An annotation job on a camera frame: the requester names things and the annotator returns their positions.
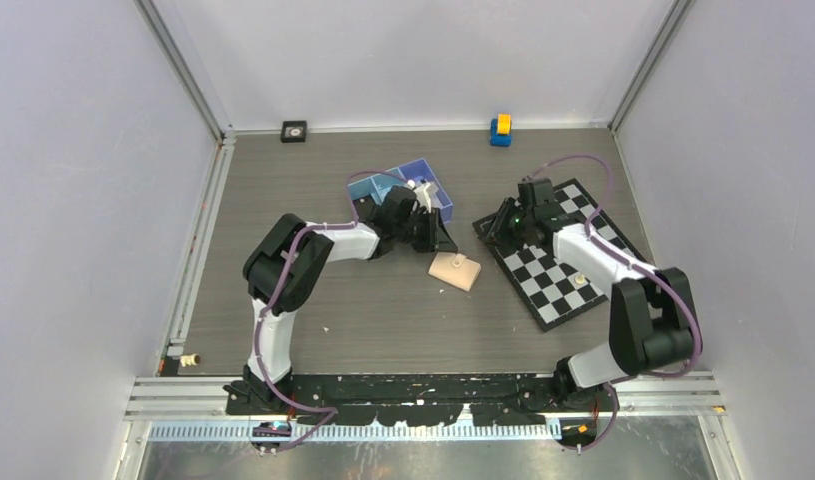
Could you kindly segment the beige leather card holder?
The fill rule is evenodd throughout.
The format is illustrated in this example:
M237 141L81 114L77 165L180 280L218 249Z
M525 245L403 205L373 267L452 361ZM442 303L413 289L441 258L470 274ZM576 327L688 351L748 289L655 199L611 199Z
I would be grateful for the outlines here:
M481 272L481 265L460 253L439 252L428 274L460 290L469 292Z

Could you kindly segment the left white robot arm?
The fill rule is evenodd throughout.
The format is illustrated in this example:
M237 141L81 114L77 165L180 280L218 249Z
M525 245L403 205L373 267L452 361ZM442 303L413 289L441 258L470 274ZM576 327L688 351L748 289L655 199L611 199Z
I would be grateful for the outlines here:
M286 213L246 260L242 275L254 309L252 351L243 377L263 412L281 412L290 398L282 381L291 372L290 342L297 312L324 268L343 260L380 258L397 244L418 253L457 253L441 210L416 188L396 185L383 200L353 199L348 223L308 222Z

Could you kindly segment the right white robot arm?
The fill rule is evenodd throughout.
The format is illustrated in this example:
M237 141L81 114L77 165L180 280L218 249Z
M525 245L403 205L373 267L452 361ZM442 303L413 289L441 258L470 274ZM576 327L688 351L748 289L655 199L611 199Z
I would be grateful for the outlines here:
M534 311L557 321L599 296L610 303L607 340L558 361L549 391L555 403L579 410L594 391L641 373L690 369L702 339L689 279L659 269L603 236L593 215L567 211L547 178L528 179L507 197L481 240L521 286Z

